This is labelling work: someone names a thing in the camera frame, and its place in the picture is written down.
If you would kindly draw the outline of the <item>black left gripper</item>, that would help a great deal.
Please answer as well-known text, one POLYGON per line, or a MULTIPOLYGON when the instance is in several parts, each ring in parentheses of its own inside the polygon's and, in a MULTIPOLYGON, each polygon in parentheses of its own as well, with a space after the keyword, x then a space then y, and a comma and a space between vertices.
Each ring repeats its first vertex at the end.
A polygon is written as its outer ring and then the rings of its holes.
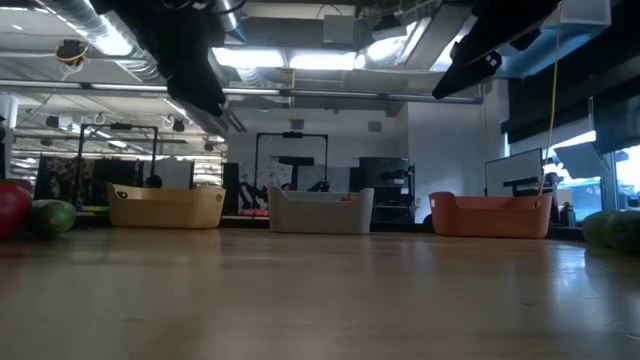
MULTIPOLYGON (((99 15, 113 13, 141 45, 207 39, 213 34, 210 0, 92 0, 99 15)), ((161 56, 158 70, 169 95, 212 116, 223 114, 224 92, 210 65, 206 46, 161 56)))

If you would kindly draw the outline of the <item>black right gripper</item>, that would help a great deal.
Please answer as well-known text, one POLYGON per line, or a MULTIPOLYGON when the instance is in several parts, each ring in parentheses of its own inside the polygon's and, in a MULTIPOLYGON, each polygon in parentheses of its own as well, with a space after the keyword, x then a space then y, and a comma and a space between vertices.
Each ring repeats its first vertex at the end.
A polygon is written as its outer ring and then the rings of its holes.
POLYGON ((559 4, 560 0, 473 0, 476 21, 454 46, 453 64, 432 96, 443 99, 493 77, 502 65, 498 50, 505 45, 519 51, 528 48, 559 4))

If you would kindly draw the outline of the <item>grey plastic basket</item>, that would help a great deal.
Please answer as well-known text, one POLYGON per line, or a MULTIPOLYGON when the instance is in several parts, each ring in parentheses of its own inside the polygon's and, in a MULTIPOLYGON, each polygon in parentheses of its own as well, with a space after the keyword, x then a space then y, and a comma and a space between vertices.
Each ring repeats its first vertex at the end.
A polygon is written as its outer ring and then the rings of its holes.
POLYGON ((370 232, 375 190, 355 193, 268 191, 269 228, 276 233, 351 234, 370 232))

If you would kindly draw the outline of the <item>green cucumber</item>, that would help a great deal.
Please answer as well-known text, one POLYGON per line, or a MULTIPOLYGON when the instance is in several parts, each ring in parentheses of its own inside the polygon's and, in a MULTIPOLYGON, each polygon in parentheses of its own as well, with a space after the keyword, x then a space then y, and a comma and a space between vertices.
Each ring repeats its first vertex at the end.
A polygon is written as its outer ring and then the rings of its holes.
POLYGON ((71 229, 75 219, 76 208, 68 202, 35 200, 29 213, 27 229, 41 238, 55 238, 71 229))

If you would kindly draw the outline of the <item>red tomato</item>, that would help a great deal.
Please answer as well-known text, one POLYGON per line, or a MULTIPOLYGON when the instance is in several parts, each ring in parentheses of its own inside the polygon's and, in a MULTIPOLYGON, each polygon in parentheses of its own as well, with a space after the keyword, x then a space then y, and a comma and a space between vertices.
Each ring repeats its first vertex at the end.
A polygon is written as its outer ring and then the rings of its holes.
POLYGON ((32 207, 30 193, 11 182, 0 182, 0 240, 18 232, 32 207))

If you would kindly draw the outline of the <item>white board panel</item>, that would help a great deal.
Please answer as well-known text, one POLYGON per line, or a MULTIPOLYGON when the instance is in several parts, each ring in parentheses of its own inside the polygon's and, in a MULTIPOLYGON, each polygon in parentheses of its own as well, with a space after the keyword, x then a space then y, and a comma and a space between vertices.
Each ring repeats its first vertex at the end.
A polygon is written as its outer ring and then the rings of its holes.
POLYGON ((487 196, 511 197, 511 182, 529 179, 538 183, 543 177, 542 149, 537 148, 485 163, 487 196))

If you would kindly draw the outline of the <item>grey ceiling pipe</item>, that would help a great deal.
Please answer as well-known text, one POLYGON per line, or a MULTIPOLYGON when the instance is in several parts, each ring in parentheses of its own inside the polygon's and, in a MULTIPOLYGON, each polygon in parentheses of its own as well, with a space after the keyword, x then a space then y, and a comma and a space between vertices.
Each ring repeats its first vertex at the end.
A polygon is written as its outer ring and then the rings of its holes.
MULTIPOLYGON (((133 84, 111 84, 111 83, 91 83, 91 82, 65 82, 65 81, 39 81, 39 80, 17 80, 0 79, 0 87, 3 88, 25 88, 25 89, 51 89, 51 90, 79 90, 79 91, 103 91, 122 92, 154 95, 168 94, 168 88, 164 85, 133 85, 133 84)), ((268 97, 313 97, 313 98, 340 98, 353 100, 376 100, 394 102, 416 102, 416 103, 447 103, 447 104, 482 104, 483 97, 448 97, 436 99, 430 94, 413 93, 380 93, 380 92, 356 92, 356 91, 333 91, 333 90, 308 90, 308 89, 278 89, 278 88, 223 88, 225 95, 243 96, 268 96, 268 97)))

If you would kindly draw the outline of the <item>black shelving cabinet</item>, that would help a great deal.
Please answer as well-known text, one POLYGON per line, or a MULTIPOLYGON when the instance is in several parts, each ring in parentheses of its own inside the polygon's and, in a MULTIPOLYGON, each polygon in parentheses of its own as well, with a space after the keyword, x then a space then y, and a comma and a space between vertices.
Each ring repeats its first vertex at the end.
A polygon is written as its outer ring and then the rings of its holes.
POLYGON ((372 222, 414 222, 414 166, 408 158, 361 157, 350 169, 349 191, 374 190, 372 222))

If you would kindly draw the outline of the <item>yellow plastic basket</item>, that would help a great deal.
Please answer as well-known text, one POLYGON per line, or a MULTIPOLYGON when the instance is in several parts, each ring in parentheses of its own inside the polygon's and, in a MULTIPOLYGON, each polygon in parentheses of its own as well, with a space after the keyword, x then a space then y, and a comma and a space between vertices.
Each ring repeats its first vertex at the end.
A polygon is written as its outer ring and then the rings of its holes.
POLYGON ((221 220, 226 190, 142 188, 107 183, 109 220, 115 227, 214 229, 221 220))

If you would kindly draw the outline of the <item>white ceiling unit box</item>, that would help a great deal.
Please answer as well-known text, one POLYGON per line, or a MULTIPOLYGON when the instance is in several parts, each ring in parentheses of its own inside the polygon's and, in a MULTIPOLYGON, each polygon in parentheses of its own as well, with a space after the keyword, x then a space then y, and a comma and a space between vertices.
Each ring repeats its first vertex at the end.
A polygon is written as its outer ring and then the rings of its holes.
POLYGON ((323 17, 323 43, 330 45, 353 45, 355 42, 354 18, 343 15, 323 17))

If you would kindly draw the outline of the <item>orange plastic basket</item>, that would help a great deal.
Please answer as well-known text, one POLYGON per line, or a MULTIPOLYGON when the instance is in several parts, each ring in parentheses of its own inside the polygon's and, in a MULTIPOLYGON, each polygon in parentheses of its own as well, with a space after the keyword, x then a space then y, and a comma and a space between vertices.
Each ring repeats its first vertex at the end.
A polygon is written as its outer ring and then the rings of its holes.
POLYGON ((542 239, 548 233, 552 196, 429 195, 434 231, 453 237, 542 239))

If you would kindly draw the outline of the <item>patterned camouflage cloth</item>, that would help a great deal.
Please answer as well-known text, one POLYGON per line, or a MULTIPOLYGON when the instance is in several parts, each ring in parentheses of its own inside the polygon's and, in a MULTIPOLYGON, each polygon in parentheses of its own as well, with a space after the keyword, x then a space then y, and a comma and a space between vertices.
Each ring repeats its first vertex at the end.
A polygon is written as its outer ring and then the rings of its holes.
POLYGON ((42 156, 39 159, 34 199, 54 199, 75 206, 83 205, 91 192, 96 161, 82 161, 78 187, 75 180, 76 165, 76 158, 42 156))

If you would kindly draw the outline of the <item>green lime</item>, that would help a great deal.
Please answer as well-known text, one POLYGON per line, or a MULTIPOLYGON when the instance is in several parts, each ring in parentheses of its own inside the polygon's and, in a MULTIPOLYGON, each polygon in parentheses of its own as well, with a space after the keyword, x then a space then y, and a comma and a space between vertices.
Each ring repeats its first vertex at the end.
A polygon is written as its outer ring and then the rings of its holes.
POLYGON ((604 210, 587 216, 582 233, 588 244, 624 254, 640 254, 640 211, 604 210))

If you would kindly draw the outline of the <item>silver ventilation duct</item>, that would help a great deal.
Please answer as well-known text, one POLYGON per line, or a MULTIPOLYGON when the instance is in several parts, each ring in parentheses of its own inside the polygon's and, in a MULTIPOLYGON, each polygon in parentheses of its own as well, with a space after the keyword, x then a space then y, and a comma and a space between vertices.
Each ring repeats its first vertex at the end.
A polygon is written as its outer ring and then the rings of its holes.
MULTIPOLYGON (((239 9, 244 2, 239 1, 227 6, 226 0, 210 0, 210 13, 213 15, 213 34, 207 39, 177 40, 162 45, 141 45, 129 28, 113 13, 99 15, 92 6, 92 0, 35 0, 39 5, 53 13, 76 31, 88 44, 101 53, 119 59, 126 71, 144 83, 167 80, 158 70, 157 60, 174 50, 206 46, 209 49, 209 62, 212 65, 212 49, 224 44, 227 29, 223 18, 239 9)), ((234 114, 227 109, 224 94, 223 114, 212 116, 186 102, 173 99, 169 93, 169 103, 176 106, 184 117, 194 121, 209 134, 224 135, 230 129, 241 131, 242 125, 234 114)))

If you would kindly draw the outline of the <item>black gantry frame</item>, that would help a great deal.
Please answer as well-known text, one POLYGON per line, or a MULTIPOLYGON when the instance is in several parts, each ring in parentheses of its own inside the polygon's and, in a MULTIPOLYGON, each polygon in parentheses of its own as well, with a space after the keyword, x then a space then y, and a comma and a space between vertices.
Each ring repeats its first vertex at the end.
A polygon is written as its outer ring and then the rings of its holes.
MULTIPOLYGON (((85 134, 84 132, 90 128, 93 127, 95 129, 100 129, 102 127, 105 127, 107 125, 98 125, 98 124, 89 124, 89 123, 83 123, 80 125, 80 133, 79 133, 79 144, 78 144, 78 150, 77 150, 77 155, 76 155, 76 166, 75 166, 75 172, 74 172, 74 188, 73 188, 73 195, 72 195, 72 205, 76 206, 79 204, 78 203, 78 197, 79 197, 79 193, 80 193, 80 185, 81 185, 81 181, 80 181, 80 175, 81 175, 81 170, 82 170, 82 163, 83 163, 83 149, 84 149, 84 143, 85 143, 85 134)), ((159 128, 157 126, 144 126, 144 125, 133 125, 133 124, 127 124, 127 123, 122 123, 122 122, 116 122, 116 123, 112 123, 109 124, 108 127, 111 130, 124 130, 124 131, 131 131, 133 129, 150 129, 153 131, 153 140, 152 140, 152 158, 151 158, 151 169, 150 169, 150 175, 154 176, 155 175, 155 167, 156 167, 156 155, 157 155, 157 144, 158 144, 158 140, 159 140, 159 128)))
MULTIPOLYGON (((255 137, 255 150, 254 150, 254 186, 258 185, 258 170, 259 170, 259 152, 260 152, 260 140, 262 137, 280 137, 283 139, 302 139, 305 137, 322 138, 324 140, 324 173, 323 179, 319 180, 315 185, 307 189, 307 192, 328 192, 330 189, 330 181, 328 179, 328 155, 329 155, 329 135, 328 134, 307 134, 298 131, 288 132, 258 132, 255 137)), ((290 177, 289 185, 292 185, 295 190, 298 189, 299 180, 299 168, 301 166, 313 166, 315 160, 311 157, 295 157, 284 156, 279 157, 278 162, 280 164, 289 165, 292 167, 292 173, 290 177)))

